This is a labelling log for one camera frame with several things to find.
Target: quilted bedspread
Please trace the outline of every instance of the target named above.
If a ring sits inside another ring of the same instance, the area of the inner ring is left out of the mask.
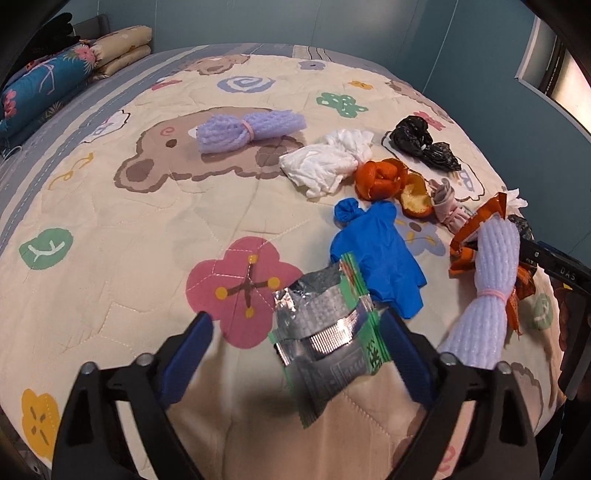
[[[2,166],[0,404],[48,465],[82,363],[128,364],[199,310],[215,319],[213,342],[168,416],[206,478],[382,480],[417,431],[423,409],[392,363],[302,428],[267,340],[272,292],[327,265],[333,207],[355,192],[346,181],[309,200],[278,158],[338,128],[372,131],[374,159],[388,158],[382,139],[414,114],[461,159],[449,179],[469,209],[506,187],[442,108],[392,74],[321,49],[271,47],[147,57],[75,100]],[[302,113],[307,128],[200,155],[197,125],[266,109]],[[437,346],[475,297],[473,275],[449,277],[447,229],[400,211],[395,227],[428,281],[408,325]],[[540,430],[561,402],[561,354],[550,282],[539,269],[534,280],[519,306],[523,335],[508,334],[503,358]],[[155,478],[129,408],[121,412],[141,475]],[[460,432],[436,478],[452,471],[462,442]]]

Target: hand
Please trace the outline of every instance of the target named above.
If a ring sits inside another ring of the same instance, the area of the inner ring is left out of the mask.
[[[569,308],[566,306],[566,294],[569,292],[567,288],[564,288],[562,283],[552,279],[552,288],[554,289],[554,296],[558,300],[558,307],[560,313],[558,314],[558,324],[560,325],[560,337],[558,338],[558,344],[560,349],[564,352],[567,348],[567,342],[569,339]],[[577,399],[584,402],[591,402],[591,369],[587,371],[579,390],[577,392]]]

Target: blue glove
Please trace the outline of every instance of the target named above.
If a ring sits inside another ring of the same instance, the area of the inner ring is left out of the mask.
[[[341,200],[335,219],[347,226],[333,239],[330,260],[353,252],[372,298],[410,319],[423,307],[419,288],[427,279],[394,228],[395,218],[396,206],[387,200],[374,202],[367,212],[356,199]]]

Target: blue gripper pad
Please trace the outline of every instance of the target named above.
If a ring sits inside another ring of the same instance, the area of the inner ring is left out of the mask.
[[[204,314],[162,374],[160,404],[163,409],[181,401],[212,337],[212,318]]]
[[[379,332],[411,398],[429,409],[435,400],[434,380],[425,360],[408,337],[408,329],[398,323],[390,310],[386,310],[380,318]]]

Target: metal screw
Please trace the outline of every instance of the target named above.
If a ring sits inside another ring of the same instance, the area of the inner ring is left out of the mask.
[[[513,373],[513,369],[507,362],[499,362],[496,367],[503,375],[511,375]]]
[[[142,353],[135,359],[135,363],[141,367],[147,367],[152,361],[154,361],[154,356],[151,353]]]
[[[97,368],[99,368],[99,366],[96,363],[94,363],[94,362],[86,362],[80,368],[80,373],[82,375],[88,375],[88,374],[91,374],[93,371],[95,371]]]
[[[442,353],[439,356],[439,358],[448,367],[450,367],[452,365],[457,365],[457,358],[453,353],[449,353],[449,352]]]

